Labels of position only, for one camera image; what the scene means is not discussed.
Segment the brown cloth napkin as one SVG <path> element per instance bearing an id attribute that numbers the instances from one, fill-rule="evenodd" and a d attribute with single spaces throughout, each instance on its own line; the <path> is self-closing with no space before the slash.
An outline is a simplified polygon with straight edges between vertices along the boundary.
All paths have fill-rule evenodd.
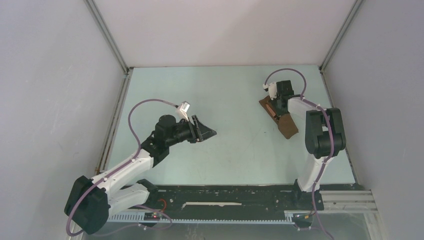
<path id="1" fill-rule="evenodd" d="M 266 111 L 265 104 L 269 104 L 270 106 L 272 106 L 272 100 L 270 99 L 269 96 L 264 97 L 258 102 L 265 111 Z M 275 119 L 271 117 L 271 119 L 276 123 L 277 129 L 287 140 L 289 140 L 290 138 L 292 138 L 294 135 L 296 135 L 299 132 L 299 129 L 296 126 L 290 113 L 282 115 L 281 117 L 276 116 Z"/>

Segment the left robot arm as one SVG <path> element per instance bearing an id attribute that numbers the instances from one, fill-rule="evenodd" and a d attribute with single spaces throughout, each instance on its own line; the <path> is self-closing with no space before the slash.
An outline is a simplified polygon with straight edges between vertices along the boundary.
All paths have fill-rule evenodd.
<path id="1" fill-rule="evenodd" d="M 64 208 L 67 235 L 92 235 L 121 211 L 139 205 L 156 206 L 159 189 L 153 183 L 141 179 L 130 187 L 126 184 L 156 167 L 169 155 L 170 147 L 184 141 L 200 143 L 215 135 L 217 132 L 196 115 L 180 121 L 172 115 L 161 116 L 151 134 L 138 143 L 135 153 L 108 171 L 91 178 L 82 175 L 74 182 Z"/>

